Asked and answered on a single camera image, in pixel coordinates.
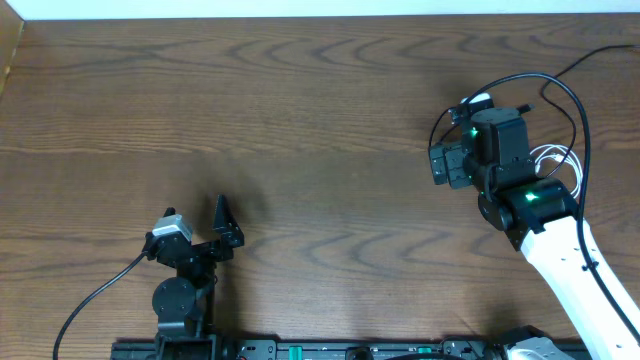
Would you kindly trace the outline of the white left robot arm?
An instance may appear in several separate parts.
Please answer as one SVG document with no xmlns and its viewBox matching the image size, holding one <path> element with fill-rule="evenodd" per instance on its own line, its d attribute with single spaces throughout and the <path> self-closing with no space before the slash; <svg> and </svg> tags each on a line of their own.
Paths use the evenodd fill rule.
<svg viewBox="0 0 640 360">
<path fill-rule="evenodd" d="M 158 317 L 157 359 L 235 359 L 237 345 L 214 330 L 213 300 L 218 278 L 216 265 L 234 258 L 245 236 L 229 208 L 217 197 L 213 231 L 218 237 L 194 244 L 193 229 L 172 207 L 167 208 L 145 235 L 148 260 L 170 267 L 176 275 L 161 282 L 152 297 Z"/>
</svg>

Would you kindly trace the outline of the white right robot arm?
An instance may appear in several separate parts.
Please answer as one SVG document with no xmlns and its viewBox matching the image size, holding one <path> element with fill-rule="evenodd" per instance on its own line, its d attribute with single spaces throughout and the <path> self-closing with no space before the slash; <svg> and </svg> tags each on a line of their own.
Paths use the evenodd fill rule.
<svg viewBox="0 0 640 360">
<path fill-rule="evenodd" d="M 437 144 L 436 184 L 474 186 L 484 219 L 543 277 L 594 359 L 639 356 L 639 308 L 600 252 L 571 192 L 538 175 L 527 144 Z"/>
</svg>

